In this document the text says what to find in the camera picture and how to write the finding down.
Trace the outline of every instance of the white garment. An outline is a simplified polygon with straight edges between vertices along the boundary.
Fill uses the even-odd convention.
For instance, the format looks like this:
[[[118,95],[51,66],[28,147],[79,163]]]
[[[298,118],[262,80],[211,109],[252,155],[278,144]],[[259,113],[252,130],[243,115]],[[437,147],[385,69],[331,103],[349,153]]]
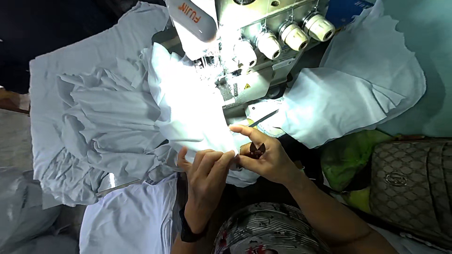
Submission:
[[[313,148],[414,106],[425,92],[424,73],[397,22],[383,16],[378,0],[336,34],[320,68],[303,69],[285,93],[282,130]]]
[[[180,171],[172,147],[187,146],[192,162],[199,150],[237,154],[244,144],[236,148],[219,90],[199,80],[190,60],[170,55],[158,43],[142,50],[140,61],[118,58],[108,69],[60,75],[57,85],[65,107],[66,149],[89,167],[116,176],[160,181]],[[169,144],[157,148],[165,139]],[[226,182],[246,186],[257,178],[243,169]]]
[[[80,230],[81,254],[169,254],[176,236],[176,174],[156,185],[132,184],[89,205]]]
[[[89,73],[96,66],[115,65],[117,58],[138,60],[140,50],[151,46],[152,36],[165,28],[168,18],[165,7],[138,2],[112,28],[30,61],[34,178],[44,192],[69,206],[93,204],[100,180],[107,175],[65,148],[58,75]]]

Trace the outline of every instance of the green bag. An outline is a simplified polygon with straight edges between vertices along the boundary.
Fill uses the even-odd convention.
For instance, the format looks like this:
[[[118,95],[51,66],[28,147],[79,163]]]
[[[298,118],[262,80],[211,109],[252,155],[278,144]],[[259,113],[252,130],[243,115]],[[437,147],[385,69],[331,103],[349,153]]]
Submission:
[[[342,191],[366,165],[373,147],[392,137],[377,130],[352,133],[329,142],[322,147],[322,171],[331,188]]]

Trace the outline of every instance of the black wristwatch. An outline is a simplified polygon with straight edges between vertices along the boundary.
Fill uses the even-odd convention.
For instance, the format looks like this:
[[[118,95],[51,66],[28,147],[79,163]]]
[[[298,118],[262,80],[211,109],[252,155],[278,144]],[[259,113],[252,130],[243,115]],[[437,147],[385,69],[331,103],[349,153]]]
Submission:
[[[194,234],[190,229],[190,226],[185,219],[185,206],[179,211],[180,222],[182,224],[182,230],[180,232],[180,239],[186,243],[194,243],[199,239],[203,238],[207,234],[207,229],[209,228],[209,223],[200,234]]]

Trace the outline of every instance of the white fabric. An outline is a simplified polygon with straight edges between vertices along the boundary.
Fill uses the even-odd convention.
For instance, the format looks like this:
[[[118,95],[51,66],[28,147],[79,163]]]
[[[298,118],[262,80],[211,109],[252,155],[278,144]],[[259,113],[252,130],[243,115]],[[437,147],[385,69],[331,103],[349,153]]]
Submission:
[[[374,91],[369,82],[340,71],[302,69],[284,95],[281,128],[308,148],[322,145],[386,117]]]
[[[92,204],[100,180],[107,173],[79,161],[61,139],[63,102],[58,94],[61,74],[90,72],[120,59],[138,59],[152,36],[163,30],[165,7],[138,2],[112,28],[81,42],[42,55],[30,62],[31,134],[34,178],[44,192],[62,203]]]
[[[405,237],[401,237],[399,235],[396,235],[390,231],[387,231],[385,229],[379,228],[374,225],[369,226],[378,233],[380,233],[383,237],[388,240],[388,242],[394,247],[394,249],[397,250],[400,254],[443,254],[444,252],[439,251],[438,249],[430,248],[428,246],[425,246],[424,244],[421,244],[419,242],[413,241],[411,239],[407,239]]]
[[[177,177],[133,184],[89,205],[80,230],[81,254],[169,254]]]
[[[395,29],[399,21],[383,16],[383,11],[381,0],[365,9],[333,38],[320,63],[321,67],[342,71],[379,86],[397,106],[390,107],[386,118],[365,129],[374,129],[399,116],[413,107],[426,90],[424,72],[414,52],[406,48],[403,34]]]
[[[425,77],[414,53],[383,16],[383,3],[364,10],[332,39],[320,68],[303,69],[284,95],[282,130],[308,148],[374,129],[414,106]]]
[[[161,109],[155,125],[177,151],[187,146],[191,161],[199,150],[238,153],[223,115],[221,93],[200,80],[192,61],[170,55],[157,43],[143,50],[143,61],[148,63],[152,97]]]

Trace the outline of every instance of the fabric pile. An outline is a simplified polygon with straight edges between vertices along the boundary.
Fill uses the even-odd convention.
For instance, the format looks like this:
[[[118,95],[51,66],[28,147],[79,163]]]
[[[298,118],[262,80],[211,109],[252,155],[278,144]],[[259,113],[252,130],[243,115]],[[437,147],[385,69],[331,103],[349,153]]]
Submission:
[[[332,39],[320,68],[302,69],[282,101],[282,130],[317,147],[375,129],[413,107],[425,93],[424,73],[383,16],[379,0]]]

